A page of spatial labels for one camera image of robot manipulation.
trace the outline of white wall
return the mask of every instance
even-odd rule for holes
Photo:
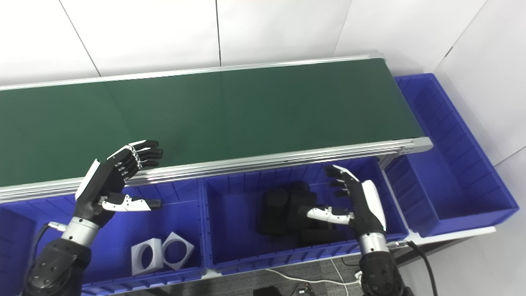
[[[526,3],[489,0],[435,74],[517,200],[497,232],[430,256],[440,295],[519,296],[526,280]],[[422,261],[401,269],[431,295]]]
[[[0,85],[217,66],[219,41],[222,65],[380,51],[429,72],[485,1],[2,1]]]

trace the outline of gray floor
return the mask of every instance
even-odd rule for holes
[[[345,264],[358,264],[359,256],[347,256],[344,257],[344,260]],[[333,259],[333,261],[345,282],[355,280],[354,274],[359,270],[358,267],[344,265],[341,258]],[[295,264],[276,268],[276,270],[294,278],[307,280],[327,279],[341,282],[340,277],[330,260]],[[296,284],[296,281],[287,280],[272,272],[260,270],[208,280],[175,284],[162,287],[162,291],[136,291],[123,293],[119,296],[252,296],[252,291],[254,289],[271,285],[276,286],[283,296],[300,296],[301,294],[298,293],[293,294]],[[346,296],[345,288],[341,285],[314,283],[311,284],[311,287],[316,296]],[[360,286],[357,284],[348,285],[347,289],[350,296],[363,295]]]

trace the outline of white cable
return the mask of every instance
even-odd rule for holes
[[[336,284],[336,285],[352,285],[352,284],[357,284],[359,283],[358,281],[354,281],[354,282],[350,282],[350,283],[339,283],[339,282],[335,282],[335,281],[331,281],[331,280],[317,280],[317,281],[309,281],[309,280],[304,280],[304,279],[298,279],[298,278],[291,278],[291,277],[288,277],[286,275],[284,275],[283,273],[279,272],[279,271],[275,271],[274,269],[269,269],[269,268],[266,268],[265,270],[267,271],[271,271],[273,273],[277,273],[279,274],[280,276],[288,279],[288,280],[292,280],[292,281],[298,281],[298,282],[307,282],[307,283],[311,283],[311,284],[315,284],[315,283],[331,283],[331,284]]]
[[[336,264],[334,264],[334,261],[332,260],[332,258],[330,260],[330,263],[332,263],[332,266],[334,266],[334,269],[336,269],[336,272],[338,273],[338,276],[340,277],[341,282],[344,283],[343,278],[341,277],[341,273],[338,270],[338,268],[336,267]],[[347,286],[344,285],[343,287],[345,288],[345,295],[349,296],[349,290],[347,290]]]

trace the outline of blue plastic bin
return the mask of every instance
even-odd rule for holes
[[[347,167],[360,179],[371,179],[378,187],[387,218],[387,237],[407,236],[393,197],[376,158],[335,162]],[[358,242],[347,225],[347,241],[299,248],[291,234],[272,238],[256,232],[263,193],[270,188],[303,180],[318,195],[318,203],[352,209],[348,198],[336,198],[322,166],[310,164],[261,172],[216,176],[204,179],[207,266],[222,274],[276,267],[335,255],[358,252]]]
[[[92,261],[84,273],[84,295],[107,295],[200,279],[204,270],[203,211],[199,180],[178,181],[126,188],[125,193],[161,198],[163,209],[152,212],[116,213],[92,245]],[[31,240],[42,224],[68,223],[73,213],[72,195],[0,205],[0,295],[20,293],[27,267]],[[195,246],[183,269],[162,270],[132,277],[130,247],[151,238],[165,240],[175,232]],[[50,229],[38,245],[38,253],[49,241],[60,237]],[[168,247],[165,256],[177,261],[185,250]]]
[[[492,226],[518,210],[433,74],[396,77],[434,148],[386,170],[409,227],[421,236]]]

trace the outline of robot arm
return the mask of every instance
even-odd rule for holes
[[[328,177],[335,177],[331,186],[338,187],[336,196],[348,196],[354,207],[346,213],[332,207],[300,209],[307,217],[338,224],[348,224],[360,243],[361,286],[369,296],[413,295],[398,272],[386,241],[386,218],[376,186],[371,180],[361,182],[347,169],[325,167]]]
[[[80,295],[82,276],[91,261],[90,246],[116,211],[151,211],[162,200],[122,194],[126,180],[147,166],[158,166],[157,141],[125,145],[103,163],[95,160],[75,193],[75,210],[62,236],[44,246],[33,262],[22,296]]]

